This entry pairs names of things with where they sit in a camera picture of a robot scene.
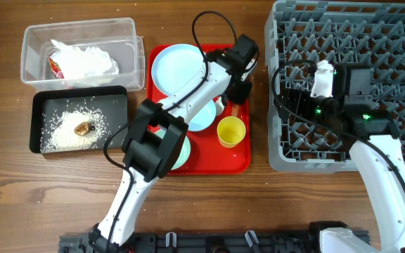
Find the white rice pile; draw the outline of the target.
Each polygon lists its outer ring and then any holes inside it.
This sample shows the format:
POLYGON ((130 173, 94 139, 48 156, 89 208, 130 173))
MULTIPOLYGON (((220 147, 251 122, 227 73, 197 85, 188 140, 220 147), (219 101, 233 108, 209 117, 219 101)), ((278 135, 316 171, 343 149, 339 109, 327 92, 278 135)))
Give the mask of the white rice pile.
POLYGON ((53 113, 52 119, 42 129, 40 153, 57 153, 74 150, 87 150, 98 147, 108 134, 108 123, 101 109, 88 109, 79 106, 71 111, 53 113), (91 131, 78 136, 74 128, 82 122, 91 124, 91 131))

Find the red snack wrapper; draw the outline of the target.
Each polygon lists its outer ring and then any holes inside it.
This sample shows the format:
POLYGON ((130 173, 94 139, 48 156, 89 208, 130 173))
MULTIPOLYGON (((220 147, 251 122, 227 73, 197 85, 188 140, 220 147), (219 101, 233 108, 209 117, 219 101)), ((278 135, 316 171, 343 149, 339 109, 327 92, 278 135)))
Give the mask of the red snack wrapper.
POLYGON ((59 65, 55 61, 53 61, 51 57, 48 57, 48 62, 49 62, 51 71, 53 73, 53 76, 56 79, 63 79, 64 75, 63 75, 63 72, 62 72, 61 68, 59 67, 59 65))

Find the mint green bowl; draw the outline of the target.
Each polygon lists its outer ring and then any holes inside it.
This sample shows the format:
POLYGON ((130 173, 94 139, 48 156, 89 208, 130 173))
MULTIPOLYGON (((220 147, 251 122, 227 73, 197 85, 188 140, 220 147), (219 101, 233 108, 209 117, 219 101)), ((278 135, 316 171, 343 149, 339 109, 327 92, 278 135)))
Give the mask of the mint green bowl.
POLYGON ((177 161, 174 163, 172 170, 182 167, 190 157, 190 153, 191 153, 191 143, 188 137, 186 136, 179 157, 177 161))

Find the orange carrot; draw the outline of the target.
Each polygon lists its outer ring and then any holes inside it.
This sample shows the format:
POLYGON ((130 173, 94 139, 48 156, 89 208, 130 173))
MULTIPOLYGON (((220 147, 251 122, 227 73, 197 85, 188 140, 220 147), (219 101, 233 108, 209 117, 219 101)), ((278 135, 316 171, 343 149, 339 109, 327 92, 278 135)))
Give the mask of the orange carrot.
POLYGON ((233 117, 237 117, 239 110, 240 110, 240 106, 237 105, 237 104, 235 104, 235 103, 233 103, 233 104, 232 104, 231 115, 232 115, 233 117))

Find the brown food scrap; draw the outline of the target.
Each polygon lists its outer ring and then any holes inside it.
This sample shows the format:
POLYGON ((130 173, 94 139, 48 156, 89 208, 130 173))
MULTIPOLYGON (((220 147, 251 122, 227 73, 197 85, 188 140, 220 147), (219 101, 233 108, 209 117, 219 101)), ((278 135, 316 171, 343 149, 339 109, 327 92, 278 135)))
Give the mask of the brown food scrap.
POLYGON ((91 131, 91 124, 88 122, 82 122, 81 124, 78 124, 74 128, 74 133, 77 134, 78 136, 85 136, 91 131))

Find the white napkin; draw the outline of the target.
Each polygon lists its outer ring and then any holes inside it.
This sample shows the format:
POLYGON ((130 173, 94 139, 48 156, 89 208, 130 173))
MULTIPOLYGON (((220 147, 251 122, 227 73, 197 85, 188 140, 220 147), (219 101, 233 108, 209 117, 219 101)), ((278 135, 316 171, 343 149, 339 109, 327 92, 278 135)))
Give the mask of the white napkin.
POLYGON ((108 52, 99 47, 87 47, 85 50, 77 46, 68 46, 63 42, 51 40, 56 50, 49 55, 61 68, 63 79, 81 79, 119 74, 117 62, 108 52))

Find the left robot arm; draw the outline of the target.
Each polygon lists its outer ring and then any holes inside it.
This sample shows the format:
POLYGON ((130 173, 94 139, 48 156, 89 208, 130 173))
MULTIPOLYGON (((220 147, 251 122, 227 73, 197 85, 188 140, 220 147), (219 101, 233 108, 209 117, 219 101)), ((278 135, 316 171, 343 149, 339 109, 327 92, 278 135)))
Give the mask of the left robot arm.
POLYGON ((122 182, 105 218, 89 233, 95 252, 120 252, 134 233, 137 216, 153 185, 172 170, 188 132, 189 122, 218 95, 243 104, 252 84, 259 47, 242 34, 232 47, 204 52, 197 72, 176 93, 158 102, 144 100, 132 122, 122 150, 122 182))

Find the light blue plate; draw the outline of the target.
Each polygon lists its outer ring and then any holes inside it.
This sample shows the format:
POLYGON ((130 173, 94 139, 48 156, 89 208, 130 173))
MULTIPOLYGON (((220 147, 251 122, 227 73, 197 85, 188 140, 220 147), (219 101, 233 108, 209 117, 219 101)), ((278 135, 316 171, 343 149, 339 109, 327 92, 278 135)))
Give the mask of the light blue plate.
POLYGON ((204 72, 203 57, 197 46, 174 44, 155 57, 151 76, 154 85, 169 96, 182 88, 198 73, 204 72))

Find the light blue bowl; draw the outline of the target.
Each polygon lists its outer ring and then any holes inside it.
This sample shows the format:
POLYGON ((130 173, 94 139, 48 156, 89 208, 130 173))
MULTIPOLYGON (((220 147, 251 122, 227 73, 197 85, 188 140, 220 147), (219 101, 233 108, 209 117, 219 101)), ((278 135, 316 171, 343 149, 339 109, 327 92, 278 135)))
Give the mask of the light blue bowl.
POLYGON ((216 117, 216 105, 213 100, 209 101, 189 122, 189 131, 202 131, 208 128, 216 117))

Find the yellow plastic cup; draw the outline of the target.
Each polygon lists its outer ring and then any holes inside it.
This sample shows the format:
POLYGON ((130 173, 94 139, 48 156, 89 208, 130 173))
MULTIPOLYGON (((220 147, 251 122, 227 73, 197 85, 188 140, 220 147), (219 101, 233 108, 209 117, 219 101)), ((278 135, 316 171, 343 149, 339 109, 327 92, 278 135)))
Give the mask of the yellow plastic cup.
POLYGON ((233 148, 245 138, 246 126, 238 117, 225 117, 217 125, 217 135, 223 147, 233 148))

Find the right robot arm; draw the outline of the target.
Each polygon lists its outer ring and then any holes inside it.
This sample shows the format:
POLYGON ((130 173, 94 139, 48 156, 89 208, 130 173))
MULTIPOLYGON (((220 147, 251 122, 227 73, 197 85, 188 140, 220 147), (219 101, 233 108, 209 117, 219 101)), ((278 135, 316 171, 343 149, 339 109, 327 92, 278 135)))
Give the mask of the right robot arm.
POLYGON ((382 252, 405 252, 405 164, 397 127, 390 113, 371 105, 371 68, 306 60, 311 91, 277 91, 271 78, 274 107, 281 119, 331 131, 348 148, 365 184, 378 224, 382 252))

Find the white plastic spoon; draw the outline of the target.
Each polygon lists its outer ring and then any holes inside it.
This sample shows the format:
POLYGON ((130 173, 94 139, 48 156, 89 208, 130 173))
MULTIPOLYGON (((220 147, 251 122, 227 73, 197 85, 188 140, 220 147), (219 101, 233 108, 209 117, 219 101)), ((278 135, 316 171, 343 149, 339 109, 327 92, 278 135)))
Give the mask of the white plastic spoon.
POLYGON ((225 107, 226 107, 226 100, 224 97, 219 96, 216 101, 214 102, 216 108, 216 116, 220 116, 225 107))

